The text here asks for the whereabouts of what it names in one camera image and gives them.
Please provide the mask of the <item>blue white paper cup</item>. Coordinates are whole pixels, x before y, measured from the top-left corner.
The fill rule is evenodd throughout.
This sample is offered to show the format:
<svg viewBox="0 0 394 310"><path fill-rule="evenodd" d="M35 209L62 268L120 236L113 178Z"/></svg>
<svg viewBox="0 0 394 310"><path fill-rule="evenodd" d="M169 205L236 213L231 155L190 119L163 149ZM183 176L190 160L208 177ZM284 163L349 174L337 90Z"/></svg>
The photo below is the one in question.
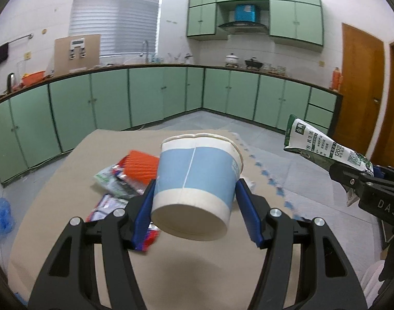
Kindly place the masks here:
<svg viewBox="0 0 394 310"><path fill-rule="evenodd" d="M244 160L237 144L207 132L171 136L161 144L152 222L175 237L214 241L230 222Z"/></svg>

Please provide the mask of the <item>blue red snack wrapper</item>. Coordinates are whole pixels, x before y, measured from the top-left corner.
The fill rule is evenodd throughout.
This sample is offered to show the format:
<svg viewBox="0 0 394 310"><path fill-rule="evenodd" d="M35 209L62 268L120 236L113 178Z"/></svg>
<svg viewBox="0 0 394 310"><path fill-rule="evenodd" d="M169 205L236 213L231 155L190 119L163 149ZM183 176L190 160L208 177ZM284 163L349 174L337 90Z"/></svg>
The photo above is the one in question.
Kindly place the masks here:
<svg viewBox="0 0 394 310"><path fill-rule="evenodd" d="M110 194L106 194L90 213L86 222L92 225L98 224L99 230L94 230L93 233L101 234L102 229L100 227L102 226L102 221L107 218L115 219L121 243L126 249L135 251L132 237L134 231L134 220L139 209L140 196L133 197L127 201L115 198ZM157 239L159 236L160 229L157 227Z"/></svg>

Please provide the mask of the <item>green white snack wrapper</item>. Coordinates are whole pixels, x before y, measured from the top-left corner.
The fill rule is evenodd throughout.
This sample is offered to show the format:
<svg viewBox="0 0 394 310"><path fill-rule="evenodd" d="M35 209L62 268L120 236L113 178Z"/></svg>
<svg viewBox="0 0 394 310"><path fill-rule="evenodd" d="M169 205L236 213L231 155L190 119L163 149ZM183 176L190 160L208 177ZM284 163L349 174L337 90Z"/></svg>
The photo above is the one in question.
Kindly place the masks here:
<svg viewBox="0 0 394 310"><path fill-rule="evenodd" d="M112 196L119 199L129 200L144 193L145 187L142 184L130 179L128 179L127 183L118 180L112 174L113 166L114 165L106 167L93 176L96 184L105 189L105 191L107 191Z"/></svg>

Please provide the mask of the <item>green kitchen cabinets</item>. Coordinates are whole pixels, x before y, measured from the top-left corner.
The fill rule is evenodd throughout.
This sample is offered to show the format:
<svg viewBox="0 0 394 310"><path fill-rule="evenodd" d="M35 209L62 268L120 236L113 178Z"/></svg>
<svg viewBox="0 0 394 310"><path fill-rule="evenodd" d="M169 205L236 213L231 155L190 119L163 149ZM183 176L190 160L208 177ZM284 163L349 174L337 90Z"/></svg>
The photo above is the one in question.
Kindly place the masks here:
<svg viewBox="0 0 394 310"><path fill-rule="evenodd" d="M199 41L265 34L317 52L325 44L322 0L188 0L186 35Z"/></svg>
<svg viewBox="0 0 394 310"><path fill-rule="evenodd" d="M256 71L154 65L43 81L0 99L0 183L68 153L96 129L123 131L196 110L284 131L296 115L332 134L342 97Z"/></svg>

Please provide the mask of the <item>green upper kitchen cabinets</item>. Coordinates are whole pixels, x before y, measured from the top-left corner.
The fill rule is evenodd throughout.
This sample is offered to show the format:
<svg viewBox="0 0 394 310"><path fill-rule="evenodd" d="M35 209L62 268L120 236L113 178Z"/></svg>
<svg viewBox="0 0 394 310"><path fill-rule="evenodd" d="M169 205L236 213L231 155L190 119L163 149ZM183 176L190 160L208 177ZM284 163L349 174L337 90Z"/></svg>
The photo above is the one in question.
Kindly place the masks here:
<svg viewBox="0 0 394 310"><path fill-rule="evenodd" d="M265 34L317 52L325 44L322 0L188 0L186 35L199 41Z"/></svg>

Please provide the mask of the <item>crumpled white paper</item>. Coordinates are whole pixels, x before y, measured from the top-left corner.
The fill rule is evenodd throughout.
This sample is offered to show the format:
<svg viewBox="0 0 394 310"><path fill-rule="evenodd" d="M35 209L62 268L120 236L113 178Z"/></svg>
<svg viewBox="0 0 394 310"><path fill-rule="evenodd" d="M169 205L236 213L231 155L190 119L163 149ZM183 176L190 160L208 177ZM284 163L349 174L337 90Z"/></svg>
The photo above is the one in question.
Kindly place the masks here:
<svg viewBox="0 0 394 310"><path fill-rule="evenodd" d="M250 189L251 192L255 191L256 183L254 181L251 181L249 178L245 176L241 176L240 178L245 181L247 187Z"/></svg>

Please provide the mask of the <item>white cooking pot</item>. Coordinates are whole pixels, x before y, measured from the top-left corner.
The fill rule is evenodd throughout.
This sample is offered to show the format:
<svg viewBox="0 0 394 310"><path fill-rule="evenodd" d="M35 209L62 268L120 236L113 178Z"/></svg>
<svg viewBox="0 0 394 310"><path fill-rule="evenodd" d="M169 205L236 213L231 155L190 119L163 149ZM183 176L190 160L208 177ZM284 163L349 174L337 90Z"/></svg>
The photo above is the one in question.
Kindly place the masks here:
<svg viewBox="0 0 394 310"><path fill-rule="evenodd" d="M239 67L239 57L231 53L225 57L225 67L237 69Z"/></svg>

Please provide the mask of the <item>window blind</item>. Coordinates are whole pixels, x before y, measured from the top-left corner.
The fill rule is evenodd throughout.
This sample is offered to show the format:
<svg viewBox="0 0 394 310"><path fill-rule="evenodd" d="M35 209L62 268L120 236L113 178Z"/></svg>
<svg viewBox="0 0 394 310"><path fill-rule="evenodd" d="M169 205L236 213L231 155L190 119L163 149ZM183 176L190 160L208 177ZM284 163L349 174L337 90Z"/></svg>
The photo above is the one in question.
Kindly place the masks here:
<svg viewBox="0 0 394 310"><path fill-rule="evenodd" d="M73 0L69 35L99 34L101 56L155 53L160 0Z"/></svg>

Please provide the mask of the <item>blue plastic bag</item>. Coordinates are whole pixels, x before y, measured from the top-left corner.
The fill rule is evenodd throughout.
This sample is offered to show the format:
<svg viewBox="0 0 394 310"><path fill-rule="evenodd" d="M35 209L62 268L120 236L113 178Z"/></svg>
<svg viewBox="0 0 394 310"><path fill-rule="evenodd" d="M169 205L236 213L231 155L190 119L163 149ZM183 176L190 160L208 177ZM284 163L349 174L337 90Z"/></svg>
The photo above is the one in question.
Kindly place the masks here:
<svg viewBox="0 0 394 310"><path fill-rule="evenodd" d="M14 229L16 222L11 213L10 203L0 198L0 241L5 239Z"/></svg>

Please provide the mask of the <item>orange thermos bottle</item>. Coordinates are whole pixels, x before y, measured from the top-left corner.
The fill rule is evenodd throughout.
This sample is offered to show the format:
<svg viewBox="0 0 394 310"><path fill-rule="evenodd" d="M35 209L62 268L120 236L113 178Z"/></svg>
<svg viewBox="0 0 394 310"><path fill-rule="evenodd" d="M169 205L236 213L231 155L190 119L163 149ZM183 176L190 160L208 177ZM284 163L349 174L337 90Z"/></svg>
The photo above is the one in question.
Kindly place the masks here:
<svg viewBox="0 0 394 310"><path fill-rule="evenodd" d="M338 67L336 67L332 73L330 89L332 91L338 92L340 90L342 80L343 80L343 75L341 73L341 70Z"/></svg>

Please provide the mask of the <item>chrome towel bar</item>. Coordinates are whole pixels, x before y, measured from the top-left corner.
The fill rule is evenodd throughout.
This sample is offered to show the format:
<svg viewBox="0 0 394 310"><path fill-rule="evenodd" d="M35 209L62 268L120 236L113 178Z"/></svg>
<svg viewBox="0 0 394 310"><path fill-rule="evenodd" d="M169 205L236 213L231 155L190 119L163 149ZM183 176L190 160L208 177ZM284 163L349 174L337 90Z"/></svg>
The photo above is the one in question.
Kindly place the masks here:
<svg viewBox="0 0 394 310"><path fill-rule="evenodd" d="M7 44L11 44L11 43L14 43L14 42L17 42L17 41L21 41L23 39L32 39L33 37L34 37L34 34L30 33L30 34L27 34L27 35L15 38L15 39L13 39L11 41L8 41Z"/></svg>

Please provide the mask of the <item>dark hanging towel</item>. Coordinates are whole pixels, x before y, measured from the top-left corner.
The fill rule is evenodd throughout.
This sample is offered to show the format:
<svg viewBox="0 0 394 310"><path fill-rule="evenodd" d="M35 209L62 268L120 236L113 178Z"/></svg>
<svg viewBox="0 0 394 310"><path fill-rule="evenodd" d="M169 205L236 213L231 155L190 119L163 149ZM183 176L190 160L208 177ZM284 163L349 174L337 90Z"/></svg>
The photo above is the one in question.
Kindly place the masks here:
<svg viewBox="0 0 394 310"><path fill-rule="evenodd" d="M9 42L0 45L0 65L9 58Z"/></svg>

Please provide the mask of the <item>green white milk carton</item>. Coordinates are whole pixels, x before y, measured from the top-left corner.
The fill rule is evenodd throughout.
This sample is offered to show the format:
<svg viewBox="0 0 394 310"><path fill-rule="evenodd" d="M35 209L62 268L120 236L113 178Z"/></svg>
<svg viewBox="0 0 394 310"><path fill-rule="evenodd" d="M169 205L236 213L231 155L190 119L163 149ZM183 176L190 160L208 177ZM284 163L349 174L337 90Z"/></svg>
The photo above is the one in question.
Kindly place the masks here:
<svg viewBox="0 0 394 310"><path fill-rule="evenodd" d="M362 154L336 143L322 131L291 114L284 138L284 150L296 153L328 171L331 165L340 164L359 173L381 178L383 173Z"/></svg>

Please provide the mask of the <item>orange foam net sleeve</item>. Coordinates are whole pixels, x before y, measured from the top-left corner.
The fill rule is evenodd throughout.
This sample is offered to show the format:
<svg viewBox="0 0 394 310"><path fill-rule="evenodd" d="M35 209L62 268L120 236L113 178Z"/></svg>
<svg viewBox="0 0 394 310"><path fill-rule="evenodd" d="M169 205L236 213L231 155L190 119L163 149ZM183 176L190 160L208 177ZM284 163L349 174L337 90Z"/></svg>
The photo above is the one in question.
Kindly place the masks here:
<svg viewBox="0 0 394 310"><path fill-rule="evenodd" d="M159 158L139 150L130 150L123 165L124 174L134 181L148 185L156 179Z"/></svg>

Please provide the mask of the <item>black wok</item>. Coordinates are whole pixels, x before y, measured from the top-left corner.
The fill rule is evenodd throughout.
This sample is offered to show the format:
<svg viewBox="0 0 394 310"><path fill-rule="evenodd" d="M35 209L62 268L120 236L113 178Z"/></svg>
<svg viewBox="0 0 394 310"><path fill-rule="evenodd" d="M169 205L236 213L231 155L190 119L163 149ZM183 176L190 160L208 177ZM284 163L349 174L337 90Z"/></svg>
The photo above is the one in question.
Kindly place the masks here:
<svg viewBox="0 0 394 310"><path fill-rule="evenodd" d="M244 63L246 69L254 71L260 71L262 66L264 65L263 62L259 62L255 57L252 57L251 59L246 59Z"/></svg>

